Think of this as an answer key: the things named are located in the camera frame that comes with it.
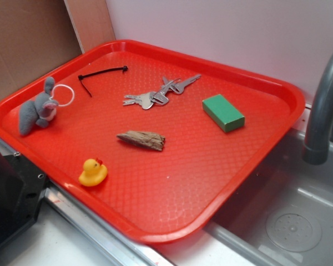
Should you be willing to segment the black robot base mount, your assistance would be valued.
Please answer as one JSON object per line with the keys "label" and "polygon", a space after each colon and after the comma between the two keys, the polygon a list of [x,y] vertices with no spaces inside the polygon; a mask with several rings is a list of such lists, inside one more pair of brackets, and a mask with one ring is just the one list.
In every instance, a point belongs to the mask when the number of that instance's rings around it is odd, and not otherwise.
{"label": "black robot base mount", "polygon": [[47,182],[25,156],[0,153],[0,249],[36,223]]}

